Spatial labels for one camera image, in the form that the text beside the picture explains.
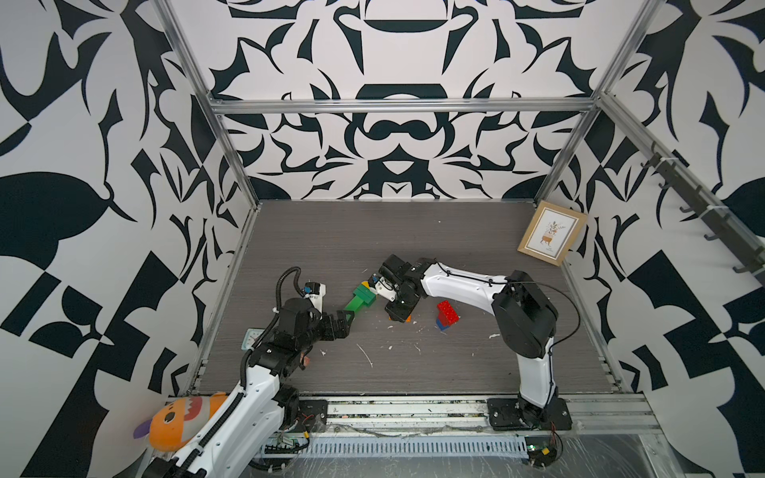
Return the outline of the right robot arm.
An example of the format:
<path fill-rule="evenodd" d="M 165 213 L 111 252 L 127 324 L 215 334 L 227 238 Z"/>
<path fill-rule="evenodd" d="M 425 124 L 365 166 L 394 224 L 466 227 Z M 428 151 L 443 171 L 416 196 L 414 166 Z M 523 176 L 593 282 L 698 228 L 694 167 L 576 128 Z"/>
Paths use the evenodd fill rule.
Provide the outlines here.
<path fill-rule="evenodd" d="M 370 278 L 373 290 L 388 300 L 391 319 L 404 322 L 420 299 L 440 298 L 492 314 L 500 337 L 517 356 L 517 398 L 490 398 L 488 420 L 496 431 L 573 428 L 568 404 L 554 378 L 553 350 L 559 313 L 544 290 L 523 271 L 489 276 L 451 268 L 435 259 L 410 264 L 396 255 Z"/>

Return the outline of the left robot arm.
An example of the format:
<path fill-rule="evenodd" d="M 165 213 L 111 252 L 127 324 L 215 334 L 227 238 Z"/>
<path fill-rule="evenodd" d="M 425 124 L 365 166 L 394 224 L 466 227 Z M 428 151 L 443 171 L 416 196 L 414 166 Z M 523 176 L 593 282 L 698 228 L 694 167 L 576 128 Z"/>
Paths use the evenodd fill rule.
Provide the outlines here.
<path fill-rule="evenodd" d="M 199 433 L 145 477 L 238 477 L 277 432 L 299 423 L 299 392 L 285 380 L 306 366 L 314 344 L 348 338 L 356 313 L 323 310 L 326 286 L 287 269 L 275 285 L 274 317 L 239 366 L 239 382 Z"/>

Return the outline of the dark green upturned lego brick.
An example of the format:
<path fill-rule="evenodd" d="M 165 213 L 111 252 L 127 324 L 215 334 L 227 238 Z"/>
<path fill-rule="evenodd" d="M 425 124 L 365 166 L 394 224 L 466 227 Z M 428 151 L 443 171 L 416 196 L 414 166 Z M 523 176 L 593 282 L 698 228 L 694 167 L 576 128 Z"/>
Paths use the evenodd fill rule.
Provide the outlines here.
<path fill-rule="evenodd" d="M 350 309 L 366 307 L 374 303 L 375 300 L 376 295 L 370 289 L 361 285 L 354 290 L 354 298 L 352 298 L 352 301 L 348 304 L 348 307 Z"/>

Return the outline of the red lego brick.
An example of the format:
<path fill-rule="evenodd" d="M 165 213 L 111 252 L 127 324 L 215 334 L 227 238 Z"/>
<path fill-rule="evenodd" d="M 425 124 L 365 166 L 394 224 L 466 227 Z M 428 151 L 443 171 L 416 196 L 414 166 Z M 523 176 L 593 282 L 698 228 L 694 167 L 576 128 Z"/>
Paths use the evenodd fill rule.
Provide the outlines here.
<path fill-rule="evenodd" d="M 444 325 L 453 326 L 460 318 L 452 304 L 448 301 L 442 301 L 437 304 L 438 315 L 436 320 Z"/>

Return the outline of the dark green long lego brick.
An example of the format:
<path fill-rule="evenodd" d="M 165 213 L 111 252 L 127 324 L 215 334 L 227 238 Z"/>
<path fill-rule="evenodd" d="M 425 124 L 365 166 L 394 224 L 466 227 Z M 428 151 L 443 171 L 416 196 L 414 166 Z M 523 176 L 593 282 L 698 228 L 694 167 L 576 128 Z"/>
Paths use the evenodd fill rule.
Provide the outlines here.
<path fill-rule="evenodd" d="M 376 301 L 377 292 L 374 289 L 367 289 L 362 284 L 360 284 L 354 290 L 354 296 L 363 299 L 365 302 L 365 305 L 369 306 L 369 305 L 372 305 L 374 301 Z"/>

